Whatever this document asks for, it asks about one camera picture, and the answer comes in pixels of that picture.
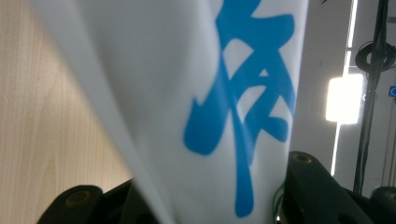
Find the blue chinese character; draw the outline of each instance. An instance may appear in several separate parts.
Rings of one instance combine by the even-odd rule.
[[[184,133],[184,143],[189,150],[208,156],[217,147],[226,117],[231,114],[236,150],[235,213],[238,217],[249,215],[254,207],[249,165],[260,130],[285,142],[288,123],[270,117],[270,113],[279,97],[284,99],[291,113],[294,113],[295,104],[294,88],[279,53],[294,32],[293,17],[288,14],[252,18],[259,3],[260,0],[224,0],[216,19],[220,42],[216,78],[205,101],[202,104],[193,101]],[[242,40],[254,51],[229,79],[222,52],[233,39]],[[268,73],[266,77],[260,76],[264,69]],[[245,120],[241,120],[236,105],[248,88],[256,86],[266,89],[247,112]]]

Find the black pole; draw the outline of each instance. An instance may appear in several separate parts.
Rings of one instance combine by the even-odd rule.
[[[366,97],[361,122],[361,139],[359,141],[359,152],[356,164],[355,182],[353,192],[361,195],[364,182],[364,172],[366,168],[370,131],[373,121],[375,90],[378,85],[384,60],[386,58],[386,37],[387,37],[387,17],[388,17],[388,0],[379,0],[378,11],[376,14],[375,35],[373,51],[371,57],[371,66],[368,75]]]

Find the white flag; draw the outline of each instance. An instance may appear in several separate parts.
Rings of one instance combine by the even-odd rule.
[[[307,1],[32,0],[162,223],[271,223]]]

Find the blue sign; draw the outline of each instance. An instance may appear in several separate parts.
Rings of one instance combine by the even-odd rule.
[[[210,156],[224,132],[226,117],[231,114],[236,150],[235,213],[245,217],[254,207],[253,188],[249,171],[254,147],[261,130],[280,142],[289,136],[288,123],[270,117],[279,97],[294,113],[295,92],[289,72],[279,53],[292,37],[292,15],[271,18],[252,18],[260,0],[225,0],[216,19],[219,31],[219,68],[205,101],[193,100],[191,114],[184,133],[186,147],[199,155]],[[238,39],[254,51],[229,78],[222,52],[230,41]],[[268,76],[260,76],[263,70]],[[265,92],[241,120],[236,105],[242,94],[251,87],[265,86]]]

